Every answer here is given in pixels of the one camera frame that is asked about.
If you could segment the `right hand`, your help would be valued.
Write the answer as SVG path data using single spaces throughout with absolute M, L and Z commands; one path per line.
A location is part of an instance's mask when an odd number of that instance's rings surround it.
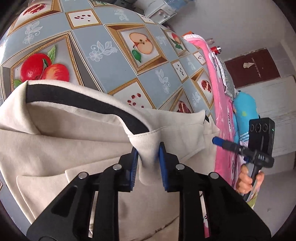
M 259 191 L 260 186 L 264 181 L 264 177 L 265 177 L 265 174 L 262 171 L 260 171 L 257 174 L 256 176 L 257 183 L 254 188 L 255 191 Z M 236 191 L 240 194 L 247 194 L 252 189 L 253 189 L 252 178 L 248 176 L 248 168 L 246 165 L 242 165 L 239 176 L 238 176 L 238 180 L 236 183 Z

